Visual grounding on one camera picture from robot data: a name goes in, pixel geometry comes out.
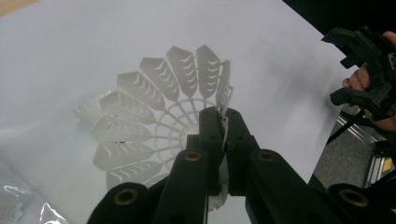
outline finger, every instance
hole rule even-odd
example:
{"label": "finger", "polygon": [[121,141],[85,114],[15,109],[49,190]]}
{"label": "finger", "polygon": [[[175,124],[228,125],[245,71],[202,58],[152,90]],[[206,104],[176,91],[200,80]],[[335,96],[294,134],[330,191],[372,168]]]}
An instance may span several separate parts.
{"label": "finger", "polygon": [[343,80],[343,87],[345,87],[345,88],[350,88],[350,85],[349,85],[349,78],[346,78],[346,79]]}
{"label": "finger", "polygon": [[369,89],[371,87],[371,81],[369,76],[369,71],[367,70],[367,64],[365,63],[357,72],[358,80],[364,89]]}
{"label": "finger", "polygon": [[382,34],[392,45],[396,45],[396,34],[391,31],[386,31]]}
{"label": "finger", "polygon": [[365,91],[365,89],[363,88],[363,86],[361,85],[361,82],[358,79],[358,71],[356,70],[352,76],[349,79],[349,85],[351,88],[357,90],[357,91]]}

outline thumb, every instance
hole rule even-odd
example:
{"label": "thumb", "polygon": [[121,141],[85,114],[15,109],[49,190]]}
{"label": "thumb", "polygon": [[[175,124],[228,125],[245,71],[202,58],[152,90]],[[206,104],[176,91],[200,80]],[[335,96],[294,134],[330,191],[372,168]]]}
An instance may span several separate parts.
{"label": "thumb", "polygon": [[386,31],[382,34],[392,45],[396,46],[396,34],[391,31]]}

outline human hand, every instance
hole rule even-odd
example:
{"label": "human hand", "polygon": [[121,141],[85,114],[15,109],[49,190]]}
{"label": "human hand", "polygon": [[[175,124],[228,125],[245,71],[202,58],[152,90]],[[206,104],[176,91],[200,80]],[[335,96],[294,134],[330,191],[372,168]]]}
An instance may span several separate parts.
{"label": "human hand", "polygon": [[[383,34],[383,36],[393,45],[396,46],[396,34],[390,31],[387,31]],[[371,81],[369,72],[367,70],[367,64],[365,63],[361,68],[356,70],[351,77],[343,80],[343,87],[352,88],[357,91],[368,91],[371,87]],[[366,117],[371,119],[372,113],[368,110],[364,110],[366,112]],[[387,132],[396,132],[396,117],[392,117],[389,119],[382,119],[379,121],[373,121],[373,124]]]}

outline white table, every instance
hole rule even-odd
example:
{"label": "white table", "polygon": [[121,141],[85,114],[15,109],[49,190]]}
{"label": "white table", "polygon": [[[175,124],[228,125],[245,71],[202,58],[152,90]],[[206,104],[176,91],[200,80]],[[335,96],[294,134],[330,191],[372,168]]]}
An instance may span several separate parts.
{"label": "white table", "polygon": [[[69,222],[85,222],[106,184],[73,110],[142,57],[206,44],[232,62],[230,107],[307,181],[339,112],[329,94],[351,74],[321,38],[280,0],[42,0],[0,20],[0,157]],[[243,206],[232,198],[209,223],[243,223]]]}

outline shuttlecock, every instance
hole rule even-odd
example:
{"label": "shuttlecock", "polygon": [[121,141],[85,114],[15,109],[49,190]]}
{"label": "shuttlecock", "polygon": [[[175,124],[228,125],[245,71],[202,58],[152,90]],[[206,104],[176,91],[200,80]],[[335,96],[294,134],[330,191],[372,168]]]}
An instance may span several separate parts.
{"label": "shuttlecock", "polygon": [[[187,135],[199,133],[199,111],[225,110],[229,103],[229,61],[207,46],[195,55],[172,47],[166,58],[143,58],[139,71],[118,75],[114,91],[75,111],[100,142],[93,164],[106,171],[108,189],[124,182],[149,188],[169,175]],[[222,206],[226,195],[210,197],[209,210]]]}

